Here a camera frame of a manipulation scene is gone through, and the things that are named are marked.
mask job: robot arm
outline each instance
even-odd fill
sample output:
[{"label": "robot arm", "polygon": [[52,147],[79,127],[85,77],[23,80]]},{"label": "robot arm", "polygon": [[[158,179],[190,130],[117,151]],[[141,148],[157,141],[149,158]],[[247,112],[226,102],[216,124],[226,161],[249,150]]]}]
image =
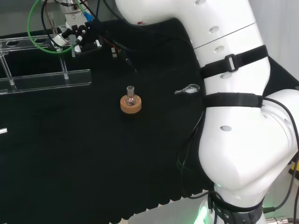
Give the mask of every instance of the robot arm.
[{"label": "robot arm", "polygon": [[[135,25],[179,19],[202,68],[263,46],[248,0],[116,0],[116,4]],[[234,72],[205,78],[206,95],[262,96],[269,78],[270,64],[265,57]],[[269,97],[286,105],[299,125],[299,91],[285,90]],[[264,101],[262,108],[216,106],[206,110],[200,163],[215,190],[231,205],[250,208],[259,204],[297,151],[290,117],[271,102]],[[266,223],[264,216],[257,223]]]}]

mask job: black cable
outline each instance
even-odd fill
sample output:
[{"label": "black cable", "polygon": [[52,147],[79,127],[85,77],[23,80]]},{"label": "black cable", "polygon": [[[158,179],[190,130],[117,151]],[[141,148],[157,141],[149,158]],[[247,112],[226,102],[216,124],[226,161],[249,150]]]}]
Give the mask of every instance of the black cable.
[{"label": "black cable", "polygon": [[85,6],[85,8],[87,8],[87,10],[93,15],[93,17],[96,20],[99,20],[98,17],[96,16],[96,14],[90,9],[90,7],[82,0],[80,0],[81,4]]},{"label": "black cable", "polygon": [[66,7],[70,7],[70,6],[76,6],[77,4],[76,3],[74,3],[74,4],[70,4],[70,3],[65,3],[65,2],[59,2],[59,1],[57,1],[57,0],[54,0],[56,3],[58,3],[58,4],[60,4],[60,5],[62,5],[62,6],[66,6]]},{"label": "black cable", "polygon": [[109,11],[110,11],[110,12],[111,12],[117,19],[119,19],[120,21],[122,21],[122,22],[124,22],[124,23],[126,23],[126,24],[128,24],[128,25],[130,25],[130,26],[132,26],[132,27],[141,29],[142,31],[151,32],[151,33],[156,33],[156,34],[160,34],[160,35],[162,35],[162,36],[167,36],[167,37],[168,37],[169,39],[171,39],[171,40],[180,40],[180,41],[183,41],[183,42],[187,43],[189,46],[192,46],[191,42],[188,41],[188,40],[185,40],[184,38],[173,37],[173,36],[170,36],[170,35],[168,35],[168,34],[160,33],[160,32],[154,31],[154,30],[149,30],[149,29],[145,30],[144,27],[142,27],[142,26],[133,25],[133,24],[129,23],[128,21],[126,21],[124,18],[121,18],[118,14],[116,14],[116,13],[112,10],[112,8],[109,6],[109,4],[107,3],[107,0],[103,0],[103,2],[104,2],[104,4],[105,4],[105,6],[107,7],[107,9],[108,9],[108,10],[109,10]]},{"label": "black cable", "polygon": [[98,0],[96,16],[99,18],[100,0]]},{"label": "black cable", "polygon": [[217,215],[217,205],[215,205],[215,218],[214,218],[214,224],[217,224],[217,217],[218,217],[218,215]]},{"label": "black cable", "polygon": [[297,218],[297,204],[298,204],[298,197],[299,197],[299,186],[298,186],[297,193],[296,193],[296,197],[295,197],[294,219],[293,219],[293,220],[296,220],[296,218]]},{"label": "black cable", "polygon": [[44,2],[43,2],[43,6],[42,6],[42,11],[41,11],[41,17],[42,17],[43,29],[44,29],[44,31],[46,32],[46,35],[48,36],[48,38],[55,44],[55,46],[57,46],[57,47],[59,47],[59,48],[63,48],[62,46],[60,46],[59,44],[57,44],[57,43],[53,40],[53,38],[50,36],[50,34],[49,34],[48,31],[47,31],[47,28],[46,28],[46,25],[45,25],[45,21],[44,21],[44,19],[43,19],[43,12],[44,12],[45,6],[46,6],[46,4],[47,4],[47,1],[48,1],[48,0],[44,0]]},{"label": "black cable", "polygon": [[294,223],[294,218],[288,218],[288,222],[289,223]]},{"label": "black cable", "polygon": [[[289,115],[290,119],[291,119],[291,122],[292,122],[292,125],[293,125],[293,128],[294,128],[294,132],[295,132],[295,136],[296,136],[296,142],[297,142],[297,147],[298,147],[298,150],[299,150],[299,134],[298,134],[298,129],[297,129],[297,126],[296,126],[296,122],[295,122],[295,119],[292,115],[292,113],[290,112],[290,110],[285,106],[283,105],[282,103],[274,100],[274,99],[271,99],[271,98],[264,98],[264,100],[267,100],[267,101],[270,101],[270,102],[273,102],[277,105],[279,105],[280,107],[282,107],[286,112],[287,114]],[[296,174],[296,170],[297,170],[297,166],[298,166],[298,161],[299,161],[299,154],[297,155],[297,159],[296,159],[296,162],[295,162],[295,167],[294,167],[294,172],[292,174],[292,179],[291,179],[291,183],[290,183],[290,187],[289,187],[289,190],[286,194],[286,197],[285,199],[283,200],[283,202],[273,208],[273,207],[270,207],[270,208],[264,208],[265,212],[264,213],[268,213],[268,212],[271,212],[271,211],[275,211],[277,209],[280,209],[284,204],[285,202],[288,200],[289,196],[290,196],[290,193],[292,191],[292,187],[293,187],[293,184],[294,184],[294,179],[295,179],[295,174]],[[298,197],[299,197],[299,186],[298,186],[298,190],[297,190],[297,194],[296,194],[296,197],[295,197],[295,205],[294,205],[294,219],[296,219],[296,214],[297,214],[297,202],[298,202]]]}]

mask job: black cloth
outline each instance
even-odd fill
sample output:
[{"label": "black cloth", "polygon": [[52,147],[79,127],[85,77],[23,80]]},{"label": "black cloth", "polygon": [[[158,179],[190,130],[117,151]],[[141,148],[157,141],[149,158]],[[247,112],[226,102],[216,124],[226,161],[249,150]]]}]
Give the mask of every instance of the black cloth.
[{"label": "black cloth", "polygon": [[[138,74],[113,60],[106,46],[65,58],[68,70],[92,70],[90,86],[0,96],[0,128],[8,129],[0,135],[0,223],[118,223],[181,198],[176,154],[203,107],[201,93],[174,91],[202,87],[194,52],[178,41],[153,50],[158,35],[119,21],[104,26],[124,45],[149,47],[128,54]],[[187,38],[177,20],[149,29]],[[14,76],[60,71],[58,59],[39,50],[12,53],[7,62]],[[268,93],[298,86],[280,68],[270,83]],[[142,98],[135,116],[120,110],[128,85]],[[209,185],[198,164],[198,140],[187,166],[199,172],[185,181],[193,193]]]}]

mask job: cable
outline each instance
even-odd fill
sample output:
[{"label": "cable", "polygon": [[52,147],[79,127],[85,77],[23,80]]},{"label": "cable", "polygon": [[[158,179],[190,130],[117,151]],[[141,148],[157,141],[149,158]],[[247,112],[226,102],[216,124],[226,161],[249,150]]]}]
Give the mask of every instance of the cable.
[{"label": "cable", "polygon": [[[270,101],[270,102],[273,102],[273,103],[279,105],[280,107],[282,107],[287,112],[287,114],[289,115],[289,117],[291,119],[293,128],[294,128],[294,132],[295,132],[295,136],[296,136],[296,142],[297,142],[297,147],[298,147],[298,150],[299,150],[299,134],[298,134],[298,129],[297,129],[297,126],[296,126],[295,119],[294,119],[292,113],[290,112],[290,110],[285,105],[283,105],[282,103],[280,103],[280,102],[278,102],[278,101],[276,101],[274,99],[264,98],[264,100],[267,100],[267,101]],[[291,179],[290,187],[289,187],[289,190],[288,190],[288,192],[287,192],[287,194],[285,196],[285,199],[283,200],[283,202],[279,206],[277,206],[275,208],[273,208],[273,207],[264,208],[264,210],[265,210],[264,213],[268,213],[268,212],[280,209],[285,204],[285,202],[288,200],[288,198],[290,196],[290,193],[292,191],[293,184],[294,184],[294,179],[295,179],[295,175],[296,175],[298,161],[299,161],[299,154],[297,155],[297,159],[296,159],[296,162],[295,162],[295,167],[294,167],[294,172],[292,174],[292,179]],[[296,219],[298,197],[299,197],[299,186],[298,186],[298,190],[297,190],[297,194],[296,194],[296,198],[295,198],[294,219]]]},{"label": "cable", "polygon": [[215,205],[215,218],[214,218],[214,224],[217,224],[217,218],[218,218],[218,215],[217,215],[217,205]]},{"label": "cable", "polygon": [[47,50],[47,49],[44,49],[42,48],[41,46],[39,46],[32,38],[31,36],[31,33],[30,33],[30,22],[31,22],[31,18],[32,18],[32,14],[36,8],[36,6],[39,4],[41,0],[36,0],[35,3],[33,4],[31,10],[30,10],[30,13],[29,13],[29,16],[28,16],[28,20],[27,20],[27,33],[28,33],[28,37],[29,39],[31,40],[31,42],[40,50],[44,51],[44,52],[47,52],[47,53],[50,53],[50,54],[63,54],[63,53],[66,53],[68,51],[70,51],[74,45],[70,46],[68,49],[66,50],[62,50],[62,51],[50,51],[50,50]]},{"label": "cable", "polygon": [[59,1],[57,1],[57,0],[54,0],[56,3],[58,3],[58,4],[60,4],[60,5],[62,5],[62,6],[66,6],[66,7],[70,7],[70,6],[76,6],[77,4],[76,3],[74,3],[74,4],[70,4],[70,3],[65,3],[65,2],[59,2]]},{"label": "cable", "polygon": [[110,43],[106,38],[104,38],[104,41],[105,41],[107,44],[109,44],[109,45],[111,45],[112,47],[114,47],[115,50],[116,50],[117,52],[120,51],[114,44]]},{"label": "cable", "polygon": [[[202,114],[201,114],[201,116],[200,116],[200,118],[199,118],[199,120],[198,120],[198,122],[197,122],[197,124],[195,125],[195,127],[194,127],[193,130],[191,131],[191,133],[190,133],[190,135],[189,135],[189,137],[188,137],[188,139],[187,139],[187,141],[186,141],[187,143],[188,143],[189,141],[191,141],[191,139],[193,138],[194,134],[196,133],[196,131],[197,131],[199,125],[201,124],[201,121],[202,121],[202,118],[203,118],[204,114],[205,114],[205,112],[203,111]],[[182,149],[179,150],[178,153],[177,153],[177,164],[178,164],[178,166],[179,166],[179,169],[181,169],[182,166],[183,166],[183,165],[180,163],[180,161],[179,161],[179,157],[180,157],[180,155],[181,155],[183,149],[184,149],[184,147],[182,147]],[[188,170],[188,171],[191,171],[191,172],[194,172],[193,170],[191,170],[191,169],[189,169],[189,168],[187,168],[187,167],[184,167],[184,169],[186,169],[186,170]]]},{"label": "cable", "polygon": [[97,18],[99,17],[99,9],[100,9],[100,0],[98,0],[98,4],[97,4],[97,11],[96,11]]},{"label": "cable", "polygon": [[294,223],[294,219],[293,218],[288,218],[288,222],[289,223]]},{"label": "cable", "polygon": [[93,17],[96,20],[99,20],[98,17],[93,13],[93,11],[90,9],[90,7],[82,0],[80,0],[81,4],[83,4],[85,6],[85,8],[87,8],[87,10],[93,15]]},{"label": "cable", "polygon": [[295,197],[294,219],[293,219],[293,220],[296,220],[296,218],[297,218],[297,204],[298,204],[298,197],[299,197],[299,186],[298,186],[297,193],[296,193],[296,197]]},{"label": "cable", "polygon": [[80,8],[81,12],[85,13],[85,9],[82,7],[81,4],[83,3],[80,3],[78,0],[75,0],[76,4],[78,5],[78,7]]},{"label": "cable", "polygon": [[126,21],[124,18],[121,18],[118,14],[116,14],[112,8],[109,6],[109,4],[107,3],[107,0],[103,0],[105,6],[107,7],[107,9],[117,18],[119,19],[120,21],[132,26],[132,27],[135,27],[135,28],[138,28],[138,29],[141,29],[142,31],[146,31],[146,32],[151,32],[151,33],[156,33],[156,34],[160,34],[162,36],[167,36],[169,39],[171,40],[180,40],[180,41],[183,41],[185,43],[187,43],[189,46],[192,46],[191,42],[188,41],[188,40],[185,40],[184,38],[180,38],[180,37],[173,37],[173,36],[170,36],[168,34],[164,34],[164,33],[160,33],[160,32],[157,32],[157,31],[154,31],[154,30],[145,30],[142,26],[137,26],[137,25],[133,25],[131,23],[129,23],[128,21]]}]

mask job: wire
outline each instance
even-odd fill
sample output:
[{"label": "wire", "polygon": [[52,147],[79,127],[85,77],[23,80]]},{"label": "wire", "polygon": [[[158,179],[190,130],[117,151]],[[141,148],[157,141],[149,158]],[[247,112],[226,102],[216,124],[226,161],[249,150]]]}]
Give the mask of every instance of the wire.
[{"label": "wire", "polygon": [[104,41],[105,41],[106,43],[108,43],[109,45],[111,45],[112,47],[114,47],[115,50],[116,50],[117,52],[120,51],[114,44],[110,43],[106,38],[104,38]]},{"label": "wire", "polygon": [[98,4],[97,4],[97,11],[96,11],[97,18],[99,17],[99,9],[100,9],[100,0],[98,0]]},{"label": "wire", "polygon": [[39,4],[41,0],[36,0],[35,3],[33,4],[31,10],[30,10],[30,13],[29,13],[29,16],[28,16],[28,20],[27,20],[27,33],[28,33],[28,37],[29,39],[31,40],[31,42],[40,50],[44,51],[44,52],[47,52],[47,53],[50,53],[50,54],[63,54],[63,53],[66,53],[68,51],[70,51],[74,45],[71,45],[68,49],[65,49],[65,50],[62,50],[62,51],[50,51],[50,50],[47,50],[47,49],[44,49],[42,48],[41,46],[39,46],[32,38],[31,36],[31,33],[30,33],[30,22],[31,22],[31,18],[32,18],[32,14],[36,8],[36,6]]},{"label": "wire", "polygon": [[78,7],[80,8],[81,12],[85,13],[85,9],[82,7],[81,4],[84,4],[84,6],[86,5],[84,2],[80,3],[78,0],[75,0],[76,4],[78,5]]},{"label": "wire", "polygon": [[87,8],[87,10],[93,15],[93,17],[95,19],[99,20],[98,17],[93,13],[93,11],[90,9],[90,7],[84,1],[80,0],[80,2],[81,2],[81,4],[83,4],[85,6],[85,8]]},{"label": "wire", "polygon": [[[267,100],[267,101],[270,101],[270,102],[273,102],[273,103],[279,105],[280,107],[282,107],[287,112],[287,114],[289,115],[289,117],[291,119],[293,128],[294,128],[294,132],[295,132],[295,136],[296,136],[296,142],[297,142],[297,147],[298,147],[298,150],[299,150],[299,134],[298,134],[298,129],[297,129],[297,126],[296,126],[295,119],[294,119],[292,113],[290,112],[290,110],[285,105],[283,105],[282,103],[280,103],[280,102],[278,102],[278,101],[276,101],[274,99],[264,98],[264,100]],[[273,208],[273,207],[271,207],[271,208],[264,208],[266,210],[265,213],[268,213],[268,212],[280,209],[286,203],[286,201],[288,200],[288,198],[290,196],[290,193],[292,191],[293,184],[294,184],[294,179],[295,179],[295,175],[296,175],[298,161],[299,161],[299,154],[297,155],[297,159],[296,159],[296,162],[295,162],[295,167],[294,167],[294,172],[292,174],[292,179],[291,179],[290,187],[289,187],[289,190],[288,190],[288,192],[287,192],[287,194],[285,196],[285,199],[283,200],[283,202],[279,206],[277,206],[275,208]],[[296,194],[296,197],[295,197],[294,219],[296,219],[298,197],[299,197],[299,186],[298,186],[297,194]]]},{"label": "wire", "polygon": [[288,222],[289,223],[294,223],[294,219],[293,218],[288,218]]},{"label": "wire", "polygon": [[105,6],[107,7],[107,9],[117,18],[119,19],[120,21],[128,24],[129,26],[132,26],[132,27],[135,27],[135,28],[138,28],[138,29],[141,29],[142,31],[146,31],[146,32],[151,32],[151,33],[156,33],[156,34],[160,34],[162,36],[167,36],[169,39],[171,40],[180,40],[180,41],[183,41],[185,43],[187,43],[189,46],[193,47],[191,42],[188,41],[188,40],[185,40],[184,38],[180,38],[180,37],[173,37],[173,36],[170,36],[168,34],[164,34],[164,33],[160,33],[160,32],[157,32],[157,31],[154,31],[154,30],[149,30],[149,29],[144,29],[144,27],[142,26],[137,26],[137,25],[133,25],[131,23],[129,23],[128,21],[126,21],[124,18],[121,18],[118,14],[116,14],[112,8],[109,6],[109,4],[107,3],[107,0],[103,0]]},{"label": "wire", "polygon": [[218,215],[217,215],[217,205],[215,205],[215,218],[214,218],[214,224],[217,224],[217,218],[218,218]]},{"label": "wire", "polygon": [[60,5],[63,5],[63,6],[66,6],[66,7],[70,7],[70,6],[76,6],[77,4],[74,3],[74,4],[70,4],[70,3],[65,3],[65,2],[59,2],[57,0],[54,0],[56,3],[60,4]]}]

